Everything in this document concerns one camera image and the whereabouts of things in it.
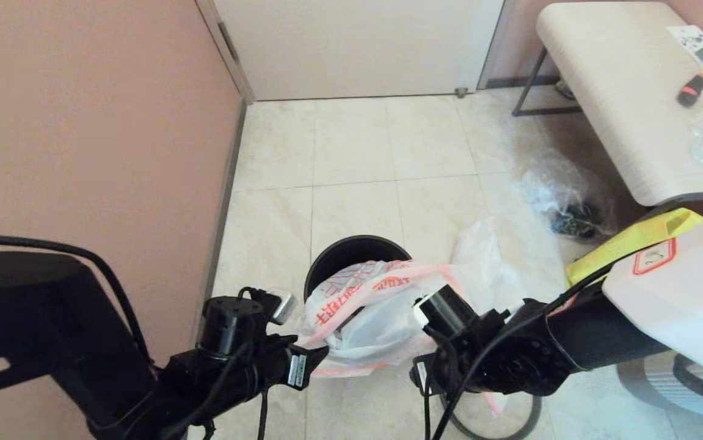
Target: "red sticker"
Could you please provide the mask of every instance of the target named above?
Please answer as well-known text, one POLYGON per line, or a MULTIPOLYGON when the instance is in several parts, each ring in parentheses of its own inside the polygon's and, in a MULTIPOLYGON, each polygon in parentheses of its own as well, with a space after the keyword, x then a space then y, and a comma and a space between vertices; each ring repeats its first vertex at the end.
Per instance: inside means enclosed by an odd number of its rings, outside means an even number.
POLYGON ((664 242, 658 243, 653 247, 636 254, 636 261, 633 262, 634 275, 648 273, 650 270, 659 268, 662 265, 671 262, 677 254, 677 239, 672 238, 664 242))

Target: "baseboard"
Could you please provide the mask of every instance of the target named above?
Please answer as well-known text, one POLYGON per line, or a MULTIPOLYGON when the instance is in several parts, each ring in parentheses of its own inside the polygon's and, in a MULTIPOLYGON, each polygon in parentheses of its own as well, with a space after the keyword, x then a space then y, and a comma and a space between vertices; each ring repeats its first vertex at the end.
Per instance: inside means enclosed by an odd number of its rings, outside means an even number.
MULTIPOLYGON (((550 86, 556 84, 560 80, 556 75, 537 76, 533 80, 534 86, 550 86)), ((504 89, 504 87, 524 87, 528 84, 527 77, 518 78, 490 78, 487 80, 485 89, 504 89)))
POLYGON ((226 218, 229 213, 229 203, 231 202, 231 186, 235 181, 235 172, 237 170, 237 158, 240 154, 240 142, 242 142, 242 128, 246 121, 246 111, 248 109, 248 104, 245 100, 240 101, 240 115, 237 118, 237 129, 235 131, 235 143, 231 147, 229 152, 229 159, 226 161, 226 170, 224 172, 224 194, 222 200, 220 201, 220 213, 218 215, 218 226, 216 230, 215 240, 213 242, 213 253, 211 254, 211 260, 209 260, 209 268, 207 270, 207 278, 205 281, 205 291, 201 298, 197 310, 197 316, 194 318, 194 328, 193 333, 195 335, 195 341, 199 341, 200 328, 199 325, 202 320, 202 306, 210 297, 213 295, 213 285, 215 283, 215 275, 218 268, 218 259, 220 257, 220 246, 224 240, 224 229, 226 228, 226 218))

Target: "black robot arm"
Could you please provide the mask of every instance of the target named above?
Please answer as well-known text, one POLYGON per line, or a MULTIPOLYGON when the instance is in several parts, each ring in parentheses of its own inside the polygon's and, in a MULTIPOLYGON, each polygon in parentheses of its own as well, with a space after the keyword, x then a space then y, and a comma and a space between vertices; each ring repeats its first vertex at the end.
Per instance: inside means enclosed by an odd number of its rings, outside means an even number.
POLYGON ((525 299, 513 317, 494 309, 477 315, 449 286, 418 301, 415 313, 438 344, 435 353, 416 357, 410 371, 424 395, 426 438, 430 395, 446 401, 432 437, 437 440, 465 392, 550 395, 571 373, 669 350, 603 295, 599 279, 637 251, 598 268, 549 304, 525 299))
POLYGON ((206 424, 272 385, 307 387, 328 348, 306 350, 293 345, 296 336, 267 334, 288 305, 252 288, 211 298, 197 348, 162 370, 80 261, 0 252, 0 358, 8 363, 0 389, 49 374, 96 438, 180 438, 189 424, 206 424))

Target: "door frame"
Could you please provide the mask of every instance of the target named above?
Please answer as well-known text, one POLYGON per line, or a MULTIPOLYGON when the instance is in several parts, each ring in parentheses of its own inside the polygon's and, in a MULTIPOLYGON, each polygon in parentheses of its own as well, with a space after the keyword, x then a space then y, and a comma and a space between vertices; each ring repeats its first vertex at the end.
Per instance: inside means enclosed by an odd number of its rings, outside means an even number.
POLYGON ((504 0, 502 7, 500 7, 500 14, 498 15, 497 25, 493 33, 493 41, 490 42, 490 49, 487 51, 487 58, 484 61, 482 75, 479 77, 479 84, 476 87, 477 90, 486 89, 487 82, 490 81, 490 76, 493 73, 495 62, 500 52, 500 45, 503 44, 505 30, 511 20, 513 12, 514 2, 512 0, 504 0))
POLYGON ((242 66, 236 55, 237 51, 234 50, 234 43, 229 41, 228 33, 226 36, 222 33, 223 21, 220 18, 218 9, 215 7, 215 3, 213 3, 213 0, 194 1, 197 3, 202 17, 207 24, 207 30, 209 30, 209 33, 213 36, 220 56, 224 59, 226 68, 229 70, 229 75, 231 75, 232 81, 234 81, 237 87, 237 91, 240 92, 246 104, 250 105, 255 103, 256 96, 253 94, 250 83, 248 83, 248 78, 246 78, 245 73, 242 71, 242 66))

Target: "trash can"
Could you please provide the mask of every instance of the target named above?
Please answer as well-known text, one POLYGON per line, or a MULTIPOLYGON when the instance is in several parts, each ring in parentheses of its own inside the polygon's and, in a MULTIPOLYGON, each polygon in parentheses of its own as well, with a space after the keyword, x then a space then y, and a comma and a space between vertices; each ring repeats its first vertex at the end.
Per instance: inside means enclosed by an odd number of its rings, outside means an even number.
POLYGON ((363 262, 393 262, 410 260, 410 255, 396 243, 379 236, 350 236, 324 249, 310 265, 305 279, 304 299, 313 290, 350 265, 363 262))

